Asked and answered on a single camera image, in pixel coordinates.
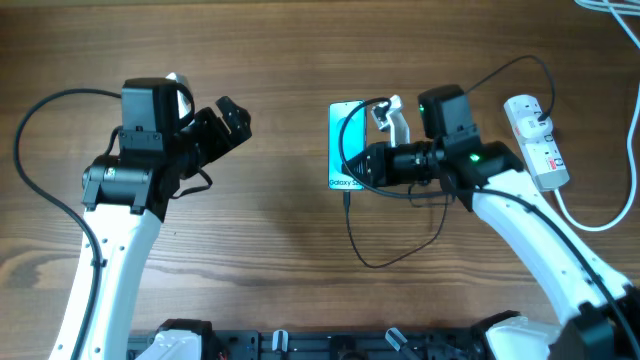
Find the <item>blue Galaxy S25 smartphone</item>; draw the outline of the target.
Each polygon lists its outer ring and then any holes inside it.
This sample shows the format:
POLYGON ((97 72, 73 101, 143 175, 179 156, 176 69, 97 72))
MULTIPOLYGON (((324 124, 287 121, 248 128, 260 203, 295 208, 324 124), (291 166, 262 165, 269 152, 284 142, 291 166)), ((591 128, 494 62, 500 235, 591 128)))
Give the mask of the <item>blue Galaxy S25 smartphone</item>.
MULTIPOLYGON (((363 187, 342 169, 339 151, 340 131, 347 116, 363 100, 334 102, 328 108, 328 187, 331 190, 359 191, 363 187)), ((342 150, 346 160, 351 160, 366 147, 366 114, 360 108, 348 122, 342 136, 342 150)))

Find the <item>white power strip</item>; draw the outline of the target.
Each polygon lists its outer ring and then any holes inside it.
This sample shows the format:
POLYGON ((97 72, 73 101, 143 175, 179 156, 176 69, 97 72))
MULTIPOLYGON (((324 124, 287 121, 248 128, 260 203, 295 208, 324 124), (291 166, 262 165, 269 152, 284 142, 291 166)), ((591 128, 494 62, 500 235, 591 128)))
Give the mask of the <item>white power strip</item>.
POLYGON ((537 189, 549 192, 566 184, 569 173, 552 132, 530 143, 521 142, 515 134, 515 121, 518 118, 536 114, 540 119, 543 115, 538 100, 523 94, 511 97, 503 107, 537 189))

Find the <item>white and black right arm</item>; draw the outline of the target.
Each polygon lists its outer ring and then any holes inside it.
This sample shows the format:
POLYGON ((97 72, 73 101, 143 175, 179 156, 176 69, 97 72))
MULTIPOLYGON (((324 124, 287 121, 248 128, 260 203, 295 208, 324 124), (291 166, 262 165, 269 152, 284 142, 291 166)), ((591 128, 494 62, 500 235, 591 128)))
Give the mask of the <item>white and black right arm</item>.
POLYGON ((472 327, 482 359, 636 359, 639 290, 600 259, 558 216, 519 158, 503 143, 483 143, 462 88, 446 85, 418 97, 424 142, 363 144, 346 155, 353 117, 371 109, 405 126, 390 98, 358 101, 330 136, 330 155, 359 187, 394 197, 393 187, 438 180, 440 195, 458 199, 493 228, 534 276, 558 323, 536 324, 505 311, 472 327))

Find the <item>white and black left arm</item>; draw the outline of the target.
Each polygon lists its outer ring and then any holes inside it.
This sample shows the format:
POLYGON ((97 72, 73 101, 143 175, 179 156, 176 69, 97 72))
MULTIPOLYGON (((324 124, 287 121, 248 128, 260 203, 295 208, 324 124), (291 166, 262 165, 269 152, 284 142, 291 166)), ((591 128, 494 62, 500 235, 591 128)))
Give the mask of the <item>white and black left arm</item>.
POLYGON ((181 181, 251 137, 249 112, 229 97, 186 109, 192 100, 176 76, 124 83, 119 152, 83 174, 89 231, 51 358, 125 357, 142 271, 181 181))

